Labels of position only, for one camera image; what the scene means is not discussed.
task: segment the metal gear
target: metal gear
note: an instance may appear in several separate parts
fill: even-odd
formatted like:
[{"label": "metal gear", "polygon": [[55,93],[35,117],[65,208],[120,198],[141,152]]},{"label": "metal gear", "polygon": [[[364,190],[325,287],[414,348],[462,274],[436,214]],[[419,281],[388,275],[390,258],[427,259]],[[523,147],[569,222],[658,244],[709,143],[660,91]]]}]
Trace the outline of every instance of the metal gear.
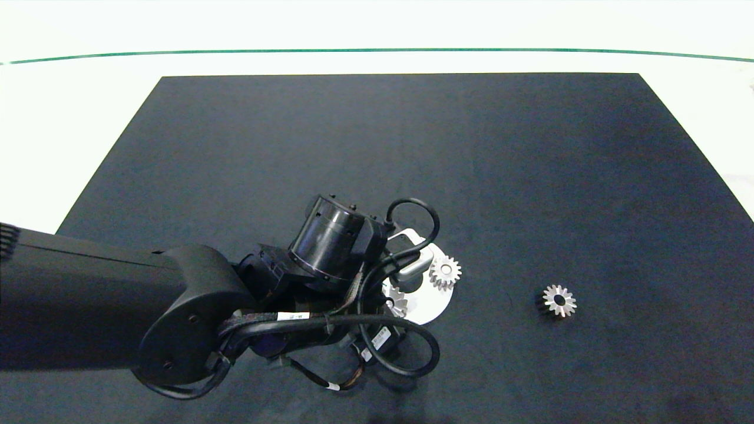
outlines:
[{"label": "metal gear", "polygon": [[548,311],[554,311],[555,316],[560,315],[561,318],[565,318],[576,313],[576,299],[567,288],[560,287],[559,284],[552,285],[548,286],[542,294],[545,306],[549,306]]},{"label": "metal gear", "polygon": [[409,312],[409,301],[406,299],[406,295],[390,284],[387,297],[390,298],[387,303],[390,312],[398,318],[405,318]]},{"label": "metal gear", "polygon": [[429,267],[429,281],[442,290],[450,290],[461,277],[458,261],[447,256],[436,258]]}]

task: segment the white background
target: white background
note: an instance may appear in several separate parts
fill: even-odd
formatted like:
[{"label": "white background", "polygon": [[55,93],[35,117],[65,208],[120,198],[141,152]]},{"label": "white background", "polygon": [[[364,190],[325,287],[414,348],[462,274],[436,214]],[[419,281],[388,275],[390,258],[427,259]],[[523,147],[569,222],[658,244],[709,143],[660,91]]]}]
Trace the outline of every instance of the white background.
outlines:
[{"label": "white background", "polygon": [[752,2],[0,2],[0,220],[55,232],[161,76],[405,72],[638,72],[754,217],[754,63],[403,52],[8,64],[253,48],[598,48],[754,58],[752,17]]}]

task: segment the black table surface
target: black table surface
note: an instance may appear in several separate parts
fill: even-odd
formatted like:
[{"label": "black table surface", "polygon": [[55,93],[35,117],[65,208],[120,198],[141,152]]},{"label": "black table surface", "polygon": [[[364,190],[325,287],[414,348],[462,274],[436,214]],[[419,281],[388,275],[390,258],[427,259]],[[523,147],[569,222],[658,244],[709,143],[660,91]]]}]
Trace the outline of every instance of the black table surface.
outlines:
[{"label": "black table surface", "polygon": [[[464,274],[429,325],[431,375],[371,367],[335,393],[249,352],[178,402],[126,370],[0,373],[0,421],[754,422],[754,225],[636,74],[166,77],[58,234],[239,260],[287,246],[331,192],[439,211]],[[539,315],[551,284],[573,317]],[[354,366],[335,346],[294,357]]]}]

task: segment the white circular plate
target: white circular plate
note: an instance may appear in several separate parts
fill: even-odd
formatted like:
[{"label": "white circular plate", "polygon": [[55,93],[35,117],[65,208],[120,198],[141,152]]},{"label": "white circular plate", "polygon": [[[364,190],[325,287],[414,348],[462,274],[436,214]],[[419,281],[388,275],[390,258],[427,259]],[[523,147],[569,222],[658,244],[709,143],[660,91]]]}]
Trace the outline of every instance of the white circular plate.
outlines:
[{"label": "white circular plate", "polygon": [[[404,229],[393,235],[393,237],[401,234],[406,235],[414,245],[424,241],[424,238],[417,234],[413,229]],[[434,243],[430,243],[425,249],[431,250],[435,258],[445,256],[444,252]],[[449,289],[441,289],[433,286],[429,280],[429,269],[424,271],[421,277],[422,280],[419,289],[412,293],[403,294],[404,298],[408,301],[408,304],[406,305],[408,312],[404,318],[411,322],[415,322],[416,324],[427,324],[440,316],[445,308],[448,307],[450,298],[453,296],[455,285]],[[385,293],[386,296],[388,295],[388,289],[390,286],[390,279],[386,278],[382,282],[382,293]]]}]

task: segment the white label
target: white label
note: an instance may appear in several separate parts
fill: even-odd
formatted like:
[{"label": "white label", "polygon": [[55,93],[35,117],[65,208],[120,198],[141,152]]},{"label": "white label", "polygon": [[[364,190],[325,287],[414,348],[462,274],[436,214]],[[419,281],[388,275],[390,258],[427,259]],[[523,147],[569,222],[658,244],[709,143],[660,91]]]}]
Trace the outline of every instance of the white label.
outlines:
[{"label": "white label", "polygon": [[278,321],[287,321],[289,319],[309,319],[309,312],[278,312]]},{"label": "white label", "polygon": [[[390,330],[388,330],[387,327],[383,327],[380,329],[380,331],[372,338],[372,344],[375,346],[375,349],[379,349],[382,347],[382,345],[385,344],[385,342],[388,341],[390,338]],[[369,361],[369,359],[372,359],[372,353],[369,351],[369,349],[364,349],[361,351],[361,358],[364,358],[364,361]]]}]

